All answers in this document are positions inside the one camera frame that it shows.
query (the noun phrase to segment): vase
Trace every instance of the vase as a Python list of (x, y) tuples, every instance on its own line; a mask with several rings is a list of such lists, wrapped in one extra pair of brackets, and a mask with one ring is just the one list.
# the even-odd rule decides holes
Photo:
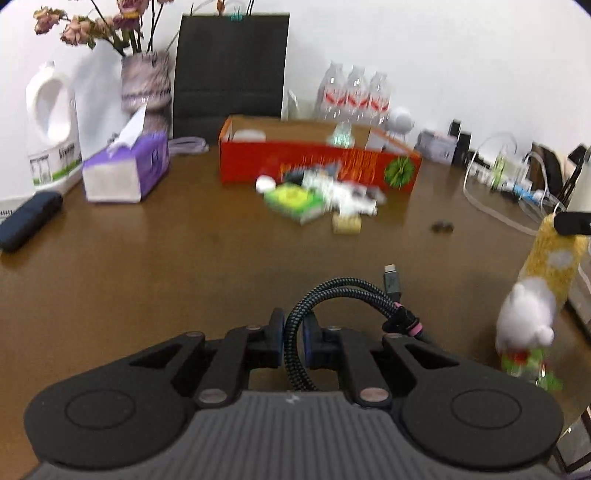
[[(121, 104), (127, 113), (135, 113), (144, 105), (146, 117), (157, 116), (158, 119), (166, 118), (163, 115), (167, 112), (172, 100), (170, 76), (168, 75), (168, 53), (147, 52), (135, 53), (121, 59)], [(161, 121), (147, 121), (146, 127), (154, 131), (166, 127)]]

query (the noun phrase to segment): black case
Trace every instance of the black case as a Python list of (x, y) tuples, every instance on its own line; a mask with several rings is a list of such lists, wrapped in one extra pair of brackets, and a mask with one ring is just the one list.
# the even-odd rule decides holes
[(185, 16), (178, 37), (173, 134), (216, 143), (234, 114), (281, 116), (289, 15)]
[(57, 192), (38, 192), (0, 223), (0, 249), (15, 252), (45, 225), (60, 209), (62, 196)]

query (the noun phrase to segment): wooden table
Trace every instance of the wooden table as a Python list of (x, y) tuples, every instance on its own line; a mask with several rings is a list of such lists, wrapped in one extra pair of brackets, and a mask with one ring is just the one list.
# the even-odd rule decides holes
[[(49, 384), (187, 330), (219, 338), (265, 323), (273, 307), (289, 311), (332, 277), (381, 285), (390, 263), (403, 302), (440, 346), (496, 365), (496, 315), (532, 237), (471, 206), (461, 180), (456, 169), (423, 163), (412, 195), (392, 193), (358, 236), (332, 234), (329, 215), (300, 226), (267, 209), (250, 185), (222, 187), (216, 151), (174, 159), (140, 205), (92, 205), (77, 187), (22, 250), (0, 255), (0, 478), (34, 467), (22, 415)], [(455, 231), (432, 233), (438, 219)], [(361, 302), (327, 302), (316, 313), (324, 325), (380, 335), (382, 319)], [(551, 360), (571, 421), (591, 401), (591, 349), (565, 313), (556, 331)], [(257, 372), (251, 385), (285, 389), (285, 372)]]

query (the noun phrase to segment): cardboard box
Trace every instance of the cardboard box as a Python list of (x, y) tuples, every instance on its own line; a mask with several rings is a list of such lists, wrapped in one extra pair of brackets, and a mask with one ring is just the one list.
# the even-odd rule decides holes
[[(260, 175), (279, 181), (294, 167), (339, 162), (339, 180), (412, 191), (421, 166), (418, 152), (379, 129), (362, 125), (352, 128), (353, 148), (331, 147), (326, 142), (335, 126), (331, 122), (229, 117), (219, 138), (222, 183), (254, 183)], [(240, 130), (263, 132), (265, 140), (234, 141)]]

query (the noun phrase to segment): purple tissue box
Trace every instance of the purple tissue box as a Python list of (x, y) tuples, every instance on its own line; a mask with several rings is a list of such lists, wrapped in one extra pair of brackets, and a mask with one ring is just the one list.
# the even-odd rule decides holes
[(134, 146), (107, 148), (86, 160), (82, 178), (89, 202), (140, 202), (168, 170), (168, 135), (141, 135)]

